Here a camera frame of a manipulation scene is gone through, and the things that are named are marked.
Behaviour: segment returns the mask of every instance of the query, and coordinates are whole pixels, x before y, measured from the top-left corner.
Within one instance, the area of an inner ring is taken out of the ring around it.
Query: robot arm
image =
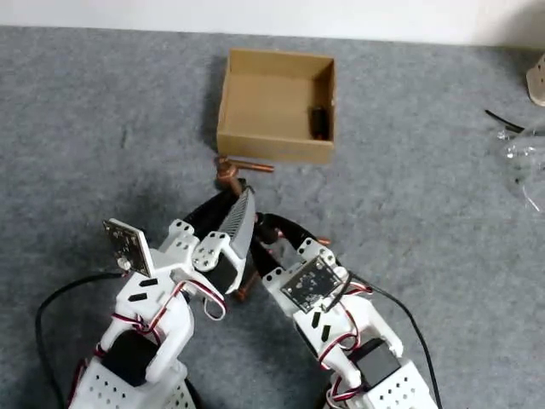
[[[111,219],[105,229],[120,268],[132,273],[112,323],[81,377],[70,408],[197,408],[177,360],[193,334],[190,301],[221,320],[224,294],[240,284],[254,228],[254,195],[223,192],[174,220],[157,249],[144,233]],[[209,304],[220,311],[212,314]]]
[[[260,215],[261,228],[280,229],[301,256],[284,269],[254,240],[252,258],[263,285],[311,349],[332,370],[329,407],[437,409],[403,344],[369,299],[372,290],[350,282],[333,252],[296,223]]]

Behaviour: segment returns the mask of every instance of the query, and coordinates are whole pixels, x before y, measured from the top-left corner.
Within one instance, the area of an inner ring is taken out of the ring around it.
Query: open cardboard box
[[[232,49],[218,119],[218,151],[323,164],[331,161],[335,129],[335,62],[277,51]],[[329,116],[325,141],[311,135],[310,110]]]

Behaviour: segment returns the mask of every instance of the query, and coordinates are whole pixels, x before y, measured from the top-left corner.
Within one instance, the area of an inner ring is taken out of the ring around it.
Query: copper tube
[[[235,298],[237,298],[237,300],[239,300],[240,302],[246,301],[246,298],[248,298],[248,293],[254,286],[254,283],[257,281],[257,279],[259,279],[259,274],[257,273],[257,271],[255,271],[250,276],[248,281],[241,285],[240,288],[238,288],[238,290],[234,292],[233,295],[235,296]]]
[[[237,166],[239,169],[257,170],[258,172],[266,173],[274,172],[274,166],[271,166],[269,164],[255,164],[252,162],[244,162],[243,160],[232,160],[226,156],[218,157],[217,161],[218,164],[224,164],[225,162],[229,162]]]
[[[237,196],[240,196],[242,194],[243,187],[237,176],[238,167],[234,164],[230,162],[218,164],[218,171],[215,175],[217,181],[223,186],[230,187]]]
[[[282,233],[281,230],[278,230],[278,238],[279,239],[282,239],[284,237],[284,233]],[[331,244],[331,240],[328,239],[327,237],[317,237],[316,240],[321,244],[321,245],[330,245]]]

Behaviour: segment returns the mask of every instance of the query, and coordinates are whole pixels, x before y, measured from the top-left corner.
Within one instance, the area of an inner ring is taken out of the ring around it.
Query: black cable
[[[433,394],[435,395],[435,403],[437,404],[438,409],[443,409],[443,405],[441,403],[441,396],[439,395],[439,386],[437,385],[437,379],[435,377],[435,370],[433,369],[433,362],[432,362],[432,356],[429,353],[429,349],[426,345],[426,340],[424,339],[424,336],[422,335],[420,328],[418,328],[418,325],[416,324],[415,318],[410,313],[410,310],[396,297],[394,297],[392,294],[390,294],[387,291],[384,291],[382,288],[377,287],[376,285],[373,285],[369,283],[368,281],[361,279],[355,274],[352,274],[352,279],[359,281],[361,284],[368,286],[372,290],[378,292],[379,294],[382,294],[386,298],[388,298],[390,301],[395,302],[398,304],[398,306],[403,309],[403,311],[407,314],[409,317],[410,323],[412,324],[413,328],[415,329],[416,335],[418,336],[418,339],[420,340],[420,344],[422,345],[422,349],[424,350],[424,354],[426,355],[426,362],[427,362],[427,368],[429,369],[429,376],[432,379],[432,385],[433,385]]]
[[[324,313],[329,313],[329,311],[331,311],[331,309],[337,305],[339,303],[339,301],[341,300],[342,296],[344,296],[346,293],[347,293],[347,290],[348,290],[348,286],[350,285],[350,283],[352,282],[352,278],[353,278],[354,274],[352,273],[352,271],[349,271],[348,272],[348,277],[347,277],[347,281],[344,283],[344,285],[342,286],[341,290],[339,291],[339,293],[335,296],[335,298],[333,298],[333,300],[331,300],[330,302],[330,305],[327,306],[327,308],[324,310]]]
[[[62,397],[62,390],[60,389],[59,382],[57,381],[54,375],[55,373],[53,371],[53,368],[51,367],[51,364],[49,363],[47,352],[45,349],[45,344],[43,342],[43,331],[42,331],[43,312],[57,297],[71,290],[72,288],[75,288],[80,285],[87,284],[93,281],[100,281],[102,279],[119,279],[123,276],[124,276],[124,273],[101,273],[101,274],[89,275],[87,277],[83,277],[82,279],[77,279],[76,281],[72,281],[71,283],[62,286],[59,290],[55,291],[53,294],[47,297],[45,301],[43,301],[40,307],[37,309],[36,319],[34,321],[37,354],[40,358],[40,363],[42,364],[43,373],[45,374],[45,377],[48,379],[48,383],[51,386],[51,389],[53,390],[55,398],[57,400],[57,406],[60,409],[65,409],[66,403],[65,403],[65,399]]]
[[[522,126],[518,126],[516,124],[513,124],[512,122],[507,121],[506,119],[500,117],[499,115],[496,115],[495,113],[493,113],[492,111],[490,111],[488,109],[485,109],[485,113],[487,115],[489,115],[490,117],[494,118],[496,121],[499,121],[499,122],[507,125],[508,129],[512,130],[513,132],[516,132],[516,133],[519,134],[520,132],[525,130]]]

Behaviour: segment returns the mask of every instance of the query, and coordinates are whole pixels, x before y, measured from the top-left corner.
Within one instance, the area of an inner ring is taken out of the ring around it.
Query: circuit board
[[[280,290],[297,306],[307,313],[313,305],[327,297],[342,284],[341,279],[320,256],[303,265],[294,278]]]
[[[130,263],[130,270],[150,277],[144,252],[144,247],[147,249],[144,233],[114,219],[105,220],[103,224],[116,259],[125,258]]]

